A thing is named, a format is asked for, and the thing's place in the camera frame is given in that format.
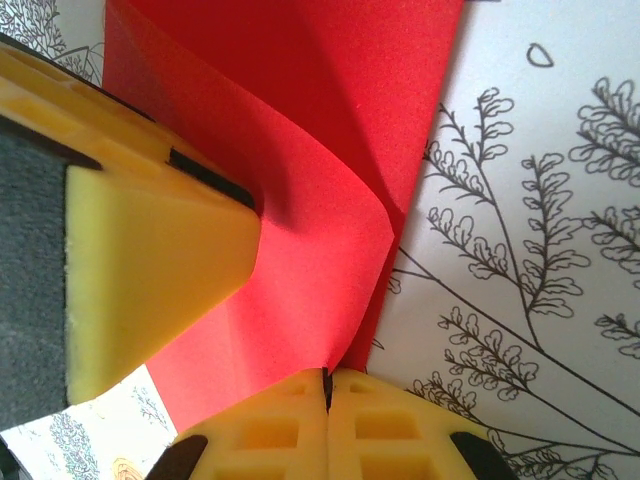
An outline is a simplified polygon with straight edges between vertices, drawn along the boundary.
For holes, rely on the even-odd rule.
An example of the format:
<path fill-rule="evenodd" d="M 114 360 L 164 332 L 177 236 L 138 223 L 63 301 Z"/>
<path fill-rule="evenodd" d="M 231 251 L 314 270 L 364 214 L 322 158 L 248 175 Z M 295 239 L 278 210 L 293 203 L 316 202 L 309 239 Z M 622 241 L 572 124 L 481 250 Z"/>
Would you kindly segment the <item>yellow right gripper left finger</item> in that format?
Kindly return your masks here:
<path fill-rule="evenodd" d="M 161 479 L 327 479 L 325 371 L 302 370 L 179 434 Z"/>

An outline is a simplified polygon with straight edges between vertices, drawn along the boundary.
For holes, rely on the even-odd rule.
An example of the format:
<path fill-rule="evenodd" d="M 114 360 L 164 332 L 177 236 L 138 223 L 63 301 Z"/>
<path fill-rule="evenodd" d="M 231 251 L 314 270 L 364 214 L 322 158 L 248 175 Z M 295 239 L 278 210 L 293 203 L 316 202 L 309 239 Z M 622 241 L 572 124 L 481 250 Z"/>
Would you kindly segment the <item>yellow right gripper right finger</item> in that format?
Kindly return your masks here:
<path fill-rule="evenodd" d="M 351 369 L 332 374 L 330 479 L 514 479 L 478 424 Z"/>

